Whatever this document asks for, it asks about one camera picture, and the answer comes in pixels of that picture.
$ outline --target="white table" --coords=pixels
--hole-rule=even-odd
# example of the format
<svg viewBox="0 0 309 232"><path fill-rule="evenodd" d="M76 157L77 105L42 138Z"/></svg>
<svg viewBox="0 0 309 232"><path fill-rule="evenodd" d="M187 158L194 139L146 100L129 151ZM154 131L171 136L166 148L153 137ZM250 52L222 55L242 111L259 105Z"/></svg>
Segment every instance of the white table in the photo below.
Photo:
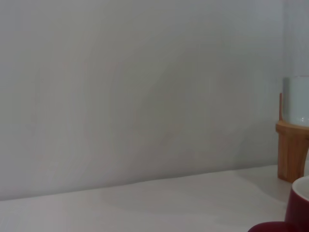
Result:
<svg viewBox="0 0 309 232"><path fill-rule="evenodd" d="M3 201L0 232L246 232L284 219L291 184L276 172L267 166Z"/></svg>

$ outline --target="mug rim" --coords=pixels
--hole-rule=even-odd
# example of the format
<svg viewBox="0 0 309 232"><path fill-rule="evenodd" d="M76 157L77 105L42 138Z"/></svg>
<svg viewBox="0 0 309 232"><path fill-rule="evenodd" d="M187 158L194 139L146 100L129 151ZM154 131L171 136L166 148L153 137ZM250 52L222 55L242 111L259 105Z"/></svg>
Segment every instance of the mug rim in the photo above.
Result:
<svg viewBox="0 0 309 232"><path fill-rule="evenodd" d="M293 182L292 184L292 190L296 193L296 195L300 196L301 198L303 198L305 201L307 201L309 203L309 197L305 197L302 193L300 193L297 189L296 189L296 185L299 183L299 182L302 182L304 180L309 180L309 175L308 176L304 176L304 177L301 177L299 179L297 179L296 181Z"/></svg>

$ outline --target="red object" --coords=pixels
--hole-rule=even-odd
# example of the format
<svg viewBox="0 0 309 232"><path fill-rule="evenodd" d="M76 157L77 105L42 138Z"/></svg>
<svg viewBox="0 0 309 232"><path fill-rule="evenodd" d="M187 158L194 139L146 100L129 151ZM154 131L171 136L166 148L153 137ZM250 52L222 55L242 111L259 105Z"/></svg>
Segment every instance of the red object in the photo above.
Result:
<svg viewBox="0 0 309 232"><path fill-rule="evenodd" d="M300 230L283 221L272 221L253 226L248 232L300 232Z"/></svg>
<svg viewBox="0 0 309 232"><path fill-rule="evenodd" d="M284 222L258 224L248 232L309 232L309 176L293 183Z"/></svg>
<svg viewBox="0 0 309 232"><path fill-rule="evenodd" d="M302 229L301 231L309 232L309 201L297 195L293 189L290 193L285 221L298 226Z"/></svg>

